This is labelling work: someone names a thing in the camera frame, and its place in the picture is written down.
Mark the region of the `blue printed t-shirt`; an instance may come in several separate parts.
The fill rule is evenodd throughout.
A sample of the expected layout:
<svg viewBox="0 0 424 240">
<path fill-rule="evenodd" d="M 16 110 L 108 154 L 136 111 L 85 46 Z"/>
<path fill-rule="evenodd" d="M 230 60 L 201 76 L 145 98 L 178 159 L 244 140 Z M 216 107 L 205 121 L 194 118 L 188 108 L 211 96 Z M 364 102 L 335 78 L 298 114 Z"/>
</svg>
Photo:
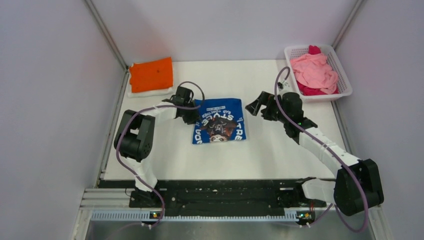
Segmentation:
<svg viewBox="0 0 424 240">
<path fill-rule="evenodd" d="M 193 145 L 247 139 L 241 99 L 196 99 L 195 103 L 200 105 L 200 118 L 194 124 Z"/>
</svg>

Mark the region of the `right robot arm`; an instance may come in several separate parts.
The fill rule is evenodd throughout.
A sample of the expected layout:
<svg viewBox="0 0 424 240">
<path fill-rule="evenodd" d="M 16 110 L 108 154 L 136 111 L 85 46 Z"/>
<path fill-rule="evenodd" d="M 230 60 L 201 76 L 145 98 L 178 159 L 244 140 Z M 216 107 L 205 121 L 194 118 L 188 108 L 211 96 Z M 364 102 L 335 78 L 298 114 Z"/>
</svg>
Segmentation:
<svg viewBox="0 0 424 240">
<path fill-rule="evenodd" d="M 261 92 L 245 106 L 253 116 L 281 122 L 286 135 L 312 153 L 334 175 L 334 180 L 308 177 L 298 180 L 293 200 L 307 206 L 312 200 L 334 204 L 346 216 L 352 216 L 384 202 L 385 196 L 378 165 L 372 159 L 359 159 L 325 136 L 318 125 L 304 116 L 299 94 L 286 92 L 275 96 Z"/>
</svg>

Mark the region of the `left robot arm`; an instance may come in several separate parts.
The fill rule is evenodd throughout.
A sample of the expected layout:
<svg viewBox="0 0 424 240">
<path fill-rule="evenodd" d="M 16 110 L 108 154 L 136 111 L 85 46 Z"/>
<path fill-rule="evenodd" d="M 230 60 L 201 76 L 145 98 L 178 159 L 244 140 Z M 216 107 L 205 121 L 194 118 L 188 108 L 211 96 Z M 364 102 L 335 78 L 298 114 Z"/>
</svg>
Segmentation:
<svg viewBox="0 0 424 240">
<path fill-rule="evenodd" d="M 133 198 L 140 198 L 149 207 L 160 202 L 161 194 L 155 189 L 158 179 L 150 166 L 155 128 L 177 118 L 192 125 L 200 118 L 200 106 L 194 100 L 194 92 L 179 85 L 170 98 L 139 111 L 128 109 L 123 113 L 113 146 L 119 164 L 134 177 Z"/>
</svg>

